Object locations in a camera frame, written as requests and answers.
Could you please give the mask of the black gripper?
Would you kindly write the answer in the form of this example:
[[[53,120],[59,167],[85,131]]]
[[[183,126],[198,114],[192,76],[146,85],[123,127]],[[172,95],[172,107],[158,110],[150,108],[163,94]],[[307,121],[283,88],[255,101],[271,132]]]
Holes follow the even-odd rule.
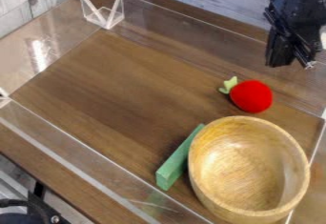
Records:
[[[270,29],[264,51],[271,68],[288,66],[294,56],[305,70],[315,65],[315,52],[322,51],[321,28],[326,25],[326,0],[268,0],[264,17]]]

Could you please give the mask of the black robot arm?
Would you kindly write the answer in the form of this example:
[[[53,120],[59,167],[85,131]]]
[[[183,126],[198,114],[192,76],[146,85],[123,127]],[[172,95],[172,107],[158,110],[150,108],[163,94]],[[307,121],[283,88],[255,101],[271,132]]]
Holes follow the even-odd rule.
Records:
[[[326,26],[326,0],[268,0],[263,15],[271,25],[264,51],[266,65],[288,66],[298,60],[305,69],[323,50],[321,30]]]

